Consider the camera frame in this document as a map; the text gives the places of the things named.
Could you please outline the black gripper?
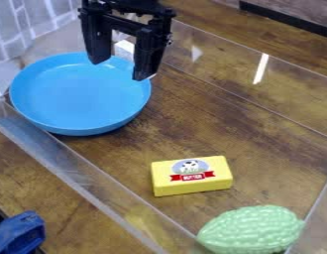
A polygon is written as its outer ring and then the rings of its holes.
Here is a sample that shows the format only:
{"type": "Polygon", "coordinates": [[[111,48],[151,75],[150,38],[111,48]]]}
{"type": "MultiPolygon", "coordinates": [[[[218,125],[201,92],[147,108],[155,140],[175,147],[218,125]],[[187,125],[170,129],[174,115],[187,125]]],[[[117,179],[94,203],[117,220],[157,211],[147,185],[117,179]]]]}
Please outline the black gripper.
{"type": "Polygon", "coordinates": [[[170,44],[170,25],[175,12],[158,0],[81,0],[81,32],[89,61],[99,64],[110,57],[111,31],[137,32],[131,78],[141,81],[158,69],[170,44]],[[150,16],[147,24],[117,17],[113,12],[150,16]]]}

